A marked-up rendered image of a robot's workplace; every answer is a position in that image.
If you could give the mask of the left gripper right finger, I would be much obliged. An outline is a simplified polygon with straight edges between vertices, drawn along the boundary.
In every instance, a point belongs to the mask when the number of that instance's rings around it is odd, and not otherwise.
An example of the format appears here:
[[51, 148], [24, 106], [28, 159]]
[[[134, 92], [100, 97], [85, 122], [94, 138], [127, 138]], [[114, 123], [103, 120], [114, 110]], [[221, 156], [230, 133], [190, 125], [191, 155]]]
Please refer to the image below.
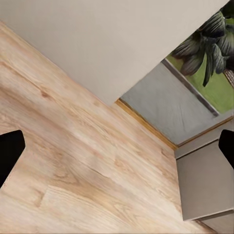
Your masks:
[[234, 131], [223, 130], [218, 146], [234, 169]]

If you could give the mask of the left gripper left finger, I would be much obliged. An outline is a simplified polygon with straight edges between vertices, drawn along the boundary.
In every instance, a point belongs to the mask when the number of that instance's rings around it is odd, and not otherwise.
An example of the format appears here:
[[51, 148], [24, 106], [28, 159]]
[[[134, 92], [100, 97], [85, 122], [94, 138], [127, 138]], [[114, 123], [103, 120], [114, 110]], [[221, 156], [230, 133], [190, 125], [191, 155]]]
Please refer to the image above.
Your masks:
[[25, 141], [21, 130], [0, 136], [0, 188], [24, 149]]

